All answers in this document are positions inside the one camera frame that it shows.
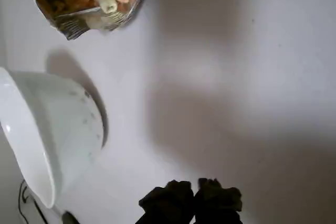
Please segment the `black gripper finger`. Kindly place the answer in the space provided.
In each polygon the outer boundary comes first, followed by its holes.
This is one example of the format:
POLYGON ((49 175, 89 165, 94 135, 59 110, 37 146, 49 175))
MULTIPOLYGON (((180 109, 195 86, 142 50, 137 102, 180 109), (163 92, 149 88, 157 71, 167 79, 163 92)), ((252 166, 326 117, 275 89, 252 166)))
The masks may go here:
POLYGON ((188 181, 172 180, 155 187, 141 200, 144 210, 138 223, 190 223, 194 217, 194 193, 188 181))
POLYGON ((223 188, 215 179, 199 178, 194 196, 195 223, 242 223, 242 194, 236 187, 223 188))

